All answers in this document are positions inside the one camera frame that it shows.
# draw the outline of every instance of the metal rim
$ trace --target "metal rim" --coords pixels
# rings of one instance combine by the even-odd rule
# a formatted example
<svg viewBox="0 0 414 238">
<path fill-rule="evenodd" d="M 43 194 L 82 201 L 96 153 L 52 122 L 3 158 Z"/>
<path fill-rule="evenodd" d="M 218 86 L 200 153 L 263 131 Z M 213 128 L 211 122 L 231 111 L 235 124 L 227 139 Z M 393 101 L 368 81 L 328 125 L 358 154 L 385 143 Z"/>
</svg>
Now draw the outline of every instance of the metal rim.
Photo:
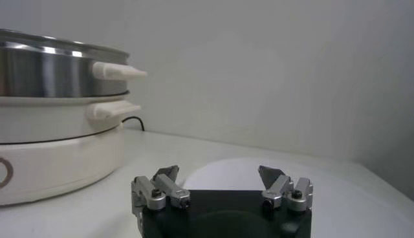
<svg viewBox="0 0 414 238">
<path fill-rule="evenodd" d="M 25 39 L 27 41 L 34 41 L 34 42 L 42 42 L 47 44 L 51 44 L 54 47 L 59 47 L 59 46 L 70 46 L 76 49 L 94 49 L 94 50 L 102 50 L 102 51 L 107 51 L 107 52 L 112 52 L 115 54 L 123 54 L 125 56 L 128 56 L 129 54 L 121 51 L 121 50 L 116 50 L 110 47 L 101 47 L 98 45 L 90 45 L 90 44 L 86 44 L 80 41 L 70 41 L 67 39 L 59 39 L 59 38 L 54 38 L 51 36 L 40 36 L 40 35 L 36 35 L 36 34 L 26 34 L 23 32 L 19 32 L 16 30 L 9 30 L 9 29 L 0 29 L 0 37 L 6 37 L 6 38 L 16 38 L 16 39 Z"/>
</svg>

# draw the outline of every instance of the white appliance body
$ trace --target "white appliance body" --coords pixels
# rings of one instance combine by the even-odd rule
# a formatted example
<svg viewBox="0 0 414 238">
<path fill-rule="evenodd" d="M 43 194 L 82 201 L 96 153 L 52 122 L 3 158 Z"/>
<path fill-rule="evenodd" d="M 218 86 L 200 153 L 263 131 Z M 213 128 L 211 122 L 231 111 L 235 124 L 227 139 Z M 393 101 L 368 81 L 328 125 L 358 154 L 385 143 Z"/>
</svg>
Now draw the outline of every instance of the white appliance body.
<svg viewBox="0 0 414 238">
<path fill-rule="evenodd" d="M 124 157 L 121 121 L 140 109 L 128 53 L 0 29 L 0 205 L 84 187 Z"/>
</svg>

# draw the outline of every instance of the stainless steel pot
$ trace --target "stainless steel pot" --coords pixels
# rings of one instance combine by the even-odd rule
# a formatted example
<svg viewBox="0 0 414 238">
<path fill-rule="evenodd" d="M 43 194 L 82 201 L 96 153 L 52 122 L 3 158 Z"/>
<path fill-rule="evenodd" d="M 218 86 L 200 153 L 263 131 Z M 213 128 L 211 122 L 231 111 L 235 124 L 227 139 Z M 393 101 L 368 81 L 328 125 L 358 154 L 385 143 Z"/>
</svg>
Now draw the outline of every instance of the stainless steel pot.
<svg viewBox="0 0 414 238">
<path fill-rule="evenodd" d="M 78 41 L 0 29 L 0 96 L 83 98 L 127 94 L 139 76 L 129 54 Z"/>
</svg>

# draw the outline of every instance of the silver bracket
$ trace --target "silver bracket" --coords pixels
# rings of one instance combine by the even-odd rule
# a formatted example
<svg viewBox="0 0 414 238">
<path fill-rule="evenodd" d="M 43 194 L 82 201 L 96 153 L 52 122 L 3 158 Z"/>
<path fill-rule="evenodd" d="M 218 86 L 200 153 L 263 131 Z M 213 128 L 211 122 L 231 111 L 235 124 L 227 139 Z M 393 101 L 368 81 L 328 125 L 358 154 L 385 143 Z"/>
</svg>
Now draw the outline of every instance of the silver bracket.
<svg viewBox="0 0 414 238">
<path fill-rule="evenodd" d="M 165 174 L 157 175 L 153 183 L 155 187 L 170 197 L 172 206 L 181 209 L 188 209 L 190 207 L 190 191 L 176 185 Z"/>
<path fill-rule="evenodd" d="M 280 175 L 273 185 L 261 193 L 264 198 L 263 205 L 275 209 L 281 206 L 282 197 L 293 190 L 293 181 L 289 176 Z"/>
<path fill-rule="evenodd" d="M 132 213 L 138 221 L 138 229 L 143 235 L 142 210 L 147 207 L 150 210 L 161 210 L 166 206 L 166 195 L 154 187 L 145 176 L 135 177 L 131 182 Z"/>
<path fill-rule="evenodd" d="M 305 211 L 312 209 L 313 184 L 308 178 L 300 178 L 294 191 L 287 195 L 288 209 L 292 211 Z"/>
</svg>

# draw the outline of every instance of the white base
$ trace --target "white base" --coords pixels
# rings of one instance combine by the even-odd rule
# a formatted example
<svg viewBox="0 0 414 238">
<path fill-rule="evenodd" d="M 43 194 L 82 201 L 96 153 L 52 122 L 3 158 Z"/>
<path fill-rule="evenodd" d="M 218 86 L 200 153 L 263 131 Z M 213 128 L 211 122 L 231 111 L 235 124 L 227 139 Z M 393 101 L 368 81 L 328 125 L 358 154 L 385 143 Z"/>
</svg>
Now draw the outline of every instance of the white base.
<svg viewBox="0 0 414 238">
<path fill-rule="evenodd" d="M 0 188 L 0 205 L 32 202 L 82 188 L 122 164 L 122 126 L 110 131 L 56 142 L 3 145 L 0 157 L 13 177 Z M 6 177 L 0 169 L 0 180 Z"/>
</svg>

